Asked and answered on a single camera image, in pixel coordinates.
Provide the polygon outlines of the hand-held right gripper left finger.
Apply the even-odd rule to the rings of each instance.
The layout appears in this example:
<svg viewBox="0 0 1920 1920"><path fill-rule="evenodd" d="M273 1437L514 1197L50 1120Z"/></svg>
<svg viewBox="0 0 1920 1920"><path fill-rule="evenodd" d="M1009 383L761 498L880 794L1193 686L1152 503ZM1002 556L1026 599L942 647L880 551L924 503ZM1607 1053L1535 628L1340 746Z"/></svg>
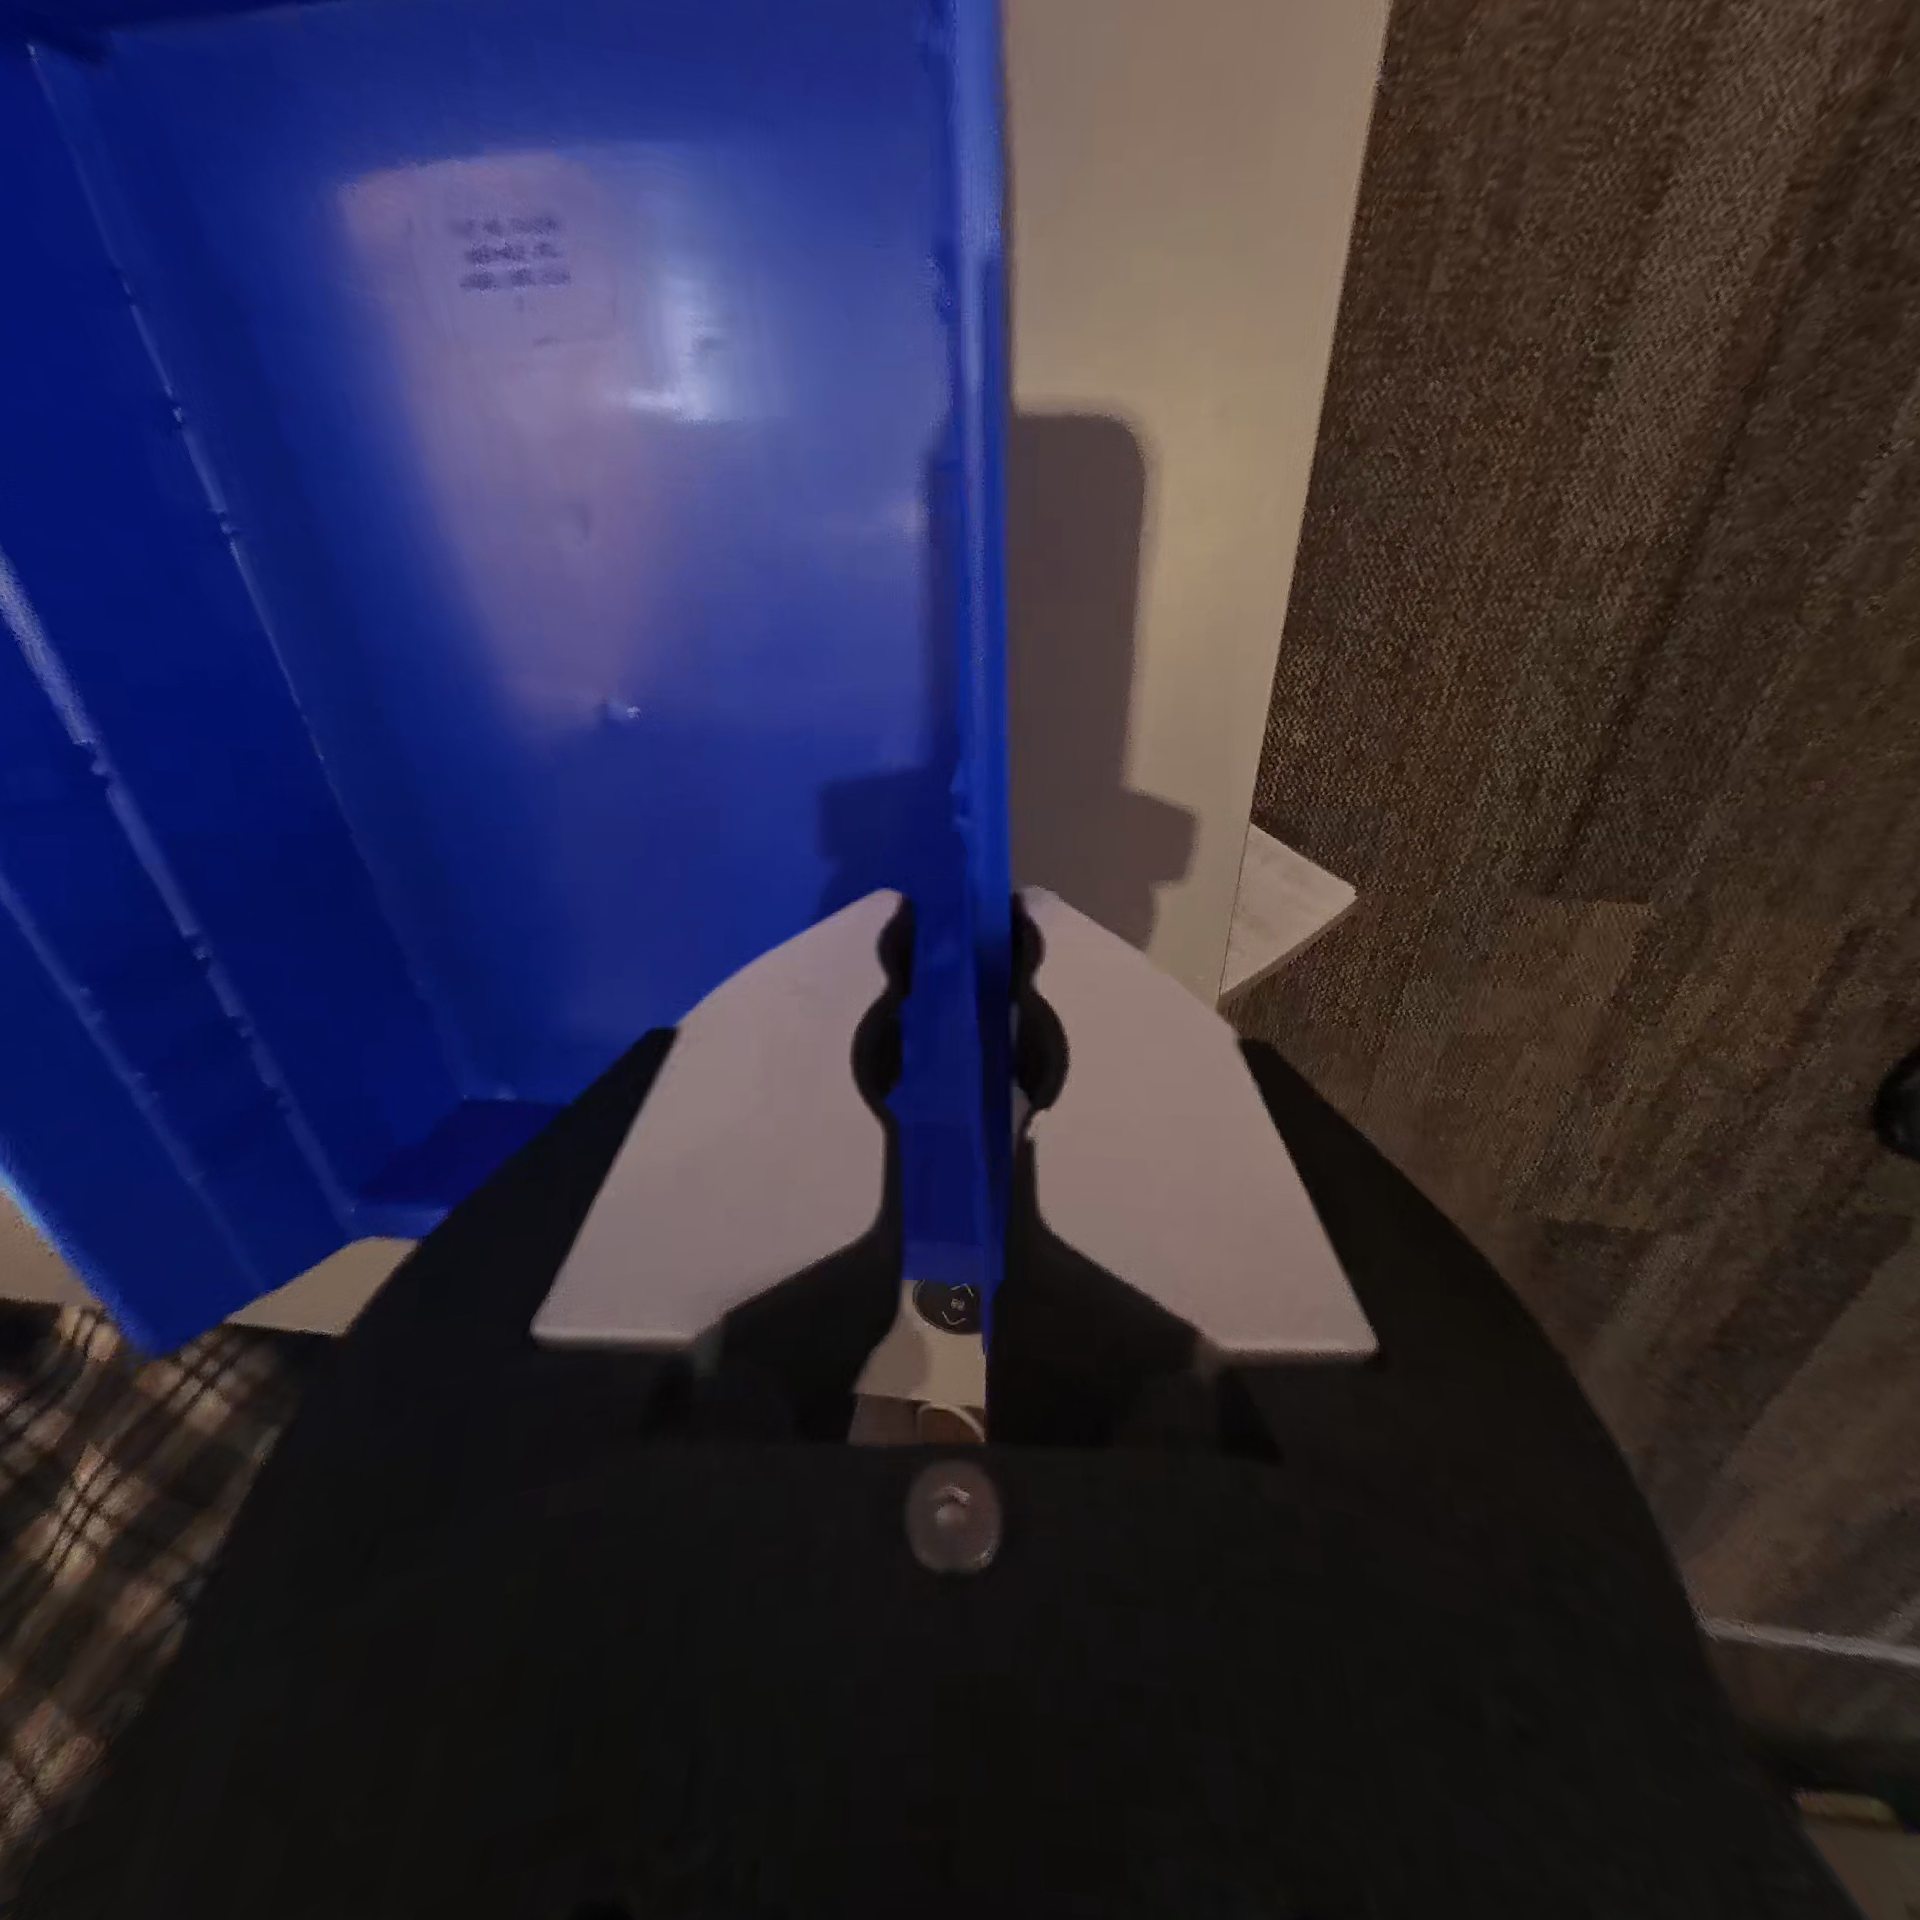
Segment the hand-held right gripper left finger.
<svg viewBox="0 0 1920 1920"><path fill-rule="evenodd" d="M880 1222L910 901L865 894L676 1024L534 1321L546 1348L687 1348Z"/></svg>

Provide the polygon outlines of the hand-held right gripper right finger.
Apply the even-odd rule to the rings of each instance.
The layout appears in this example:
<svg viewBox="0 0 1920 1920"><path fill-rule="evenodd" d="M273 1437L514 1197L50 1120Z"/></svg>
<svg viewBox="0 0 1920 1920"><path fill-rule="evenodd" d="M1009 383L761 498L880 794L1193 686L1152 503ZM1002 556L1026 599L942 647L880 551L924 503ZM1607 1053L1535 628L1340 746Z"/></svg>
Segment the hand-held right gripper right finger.
<svg viewBox="0 0 1920 1920"><path fill-rule="evenodd" d="M1225 1017L1140 948L1022 888L1040 1222L1224 1360L1359 1361L1376 1329Z"/></svg>

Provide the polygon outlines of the blue plastic container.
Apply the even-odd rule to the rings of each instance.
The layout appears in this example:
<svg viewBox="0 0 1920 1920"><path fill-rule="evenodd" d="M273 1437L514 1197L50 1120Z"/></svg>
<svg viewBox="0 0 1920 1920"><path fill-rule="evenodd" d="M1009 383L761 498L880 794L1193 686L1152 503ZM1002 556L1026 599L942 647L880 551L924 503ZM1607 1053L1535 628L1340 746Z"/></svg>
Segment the blue plastic container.
<svg viewBox="0 0 1920 1920"><path fill-rule="evenodd" d="M914 909L1002 1276L999 4L6 4L6 1193L150 1352Z"/></svg>

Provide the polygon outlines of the white table foot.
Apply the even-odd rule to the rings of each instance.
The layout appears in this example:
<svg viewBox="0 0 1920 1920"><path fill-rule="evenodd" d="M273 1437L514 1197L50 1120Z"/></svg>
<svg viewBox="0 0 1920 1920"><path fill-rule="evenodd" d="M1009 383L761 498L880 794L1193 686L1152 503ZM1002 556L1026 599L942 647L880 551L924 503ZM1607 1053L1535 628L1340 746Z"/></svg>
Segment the white table foot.
<svg viewBox="0 0 1920 1920"><path fill-rule="evenodd" d="M1355 904L1359 888L1256 822L1239 862L1216 1006L1225 1009L1302 958Z"/></svg>

